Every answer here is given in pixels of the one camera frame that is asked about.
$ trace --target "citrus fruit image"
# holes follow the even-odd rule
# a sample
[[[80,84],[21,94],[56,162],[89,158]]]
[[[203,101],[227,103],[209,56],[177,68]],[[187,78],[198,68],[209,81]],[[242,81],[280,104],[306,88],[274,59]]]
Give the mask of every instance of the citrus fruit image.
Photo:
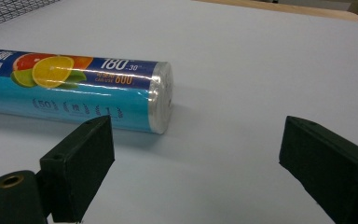
[[[27,53],[21,55],[13,63],[13,71],[27,70],[34,67],[36,63],[48,57],[53,57],[54,54],[43,54],[43,53]]]
[[[92,62],[91,57],[81,57],[81,56],[66,56],[74,60],[74,69],[84,70]]]
[[[32,78],[32,69],[27,70],[21,70],[21,71],[13,71],[10,75],[13,82],[15,82],[17,85],[25,87],[25,88],[31,88],[36,86],[36,83],[34,82],[34,79]]]
[[[54,56],[45,58],[34,65],[32,77],[40,87],[56,88],[71,74],[74,60],[69,57]]]

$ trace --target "fruit picture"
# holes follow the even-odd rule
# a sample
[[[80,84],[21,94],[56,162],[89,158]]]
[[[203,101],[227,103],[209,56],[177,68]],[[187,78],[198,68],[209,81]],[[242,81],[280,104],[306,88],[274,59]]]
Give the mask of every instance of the fruit picture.
[[[23,88],[73,89],[78,82],[86,80],[82,71],[91,62],[91,57],[28,53],[13,63],[10,77]]]

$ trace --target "cylindrical package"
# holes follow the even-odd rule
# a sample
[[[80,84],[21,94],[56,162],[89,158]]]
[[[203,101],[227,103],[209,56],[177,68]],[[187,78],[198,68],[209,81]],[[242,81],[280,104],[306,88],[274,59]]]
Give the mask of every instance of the cylindrical package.
[[[171,99],[169,63],[0,50],[0,113],[163,133]]]

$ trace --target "light blue label section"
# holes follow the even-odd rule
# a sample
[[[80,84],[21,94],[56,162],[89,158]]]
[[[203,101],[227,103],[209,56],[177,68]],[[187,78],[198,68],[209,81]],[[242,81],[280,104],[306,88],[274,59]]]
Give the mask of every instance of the light blue label section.
[[[0,113],[83,122],[110,115],[114,128],[150,132],[148,90],[79,83],[71,90],[23,88],[0,77]]]

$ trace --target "wooden edge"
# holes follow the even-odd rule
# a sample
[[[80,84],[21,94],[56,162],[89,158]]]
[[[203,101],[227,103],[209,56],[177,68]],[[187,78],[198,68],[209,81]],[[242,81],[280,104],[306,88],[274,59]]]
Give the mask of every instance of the wooden edge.
[[[334,18],[334,19],[340,19],[345,21],[358,21],[358,15],[352,12],[316,8],[316,7],[298,7],[298,6],[256,2],[256,1],[249,1],[249,0],[193,0],[193,1],[216,3],[216,4],[230,5],[236,7],[251,7],[251,8],[265,9],[271,11],[280,11],[280,12],[296,13],[296,14],[309,15],[309,16]]]

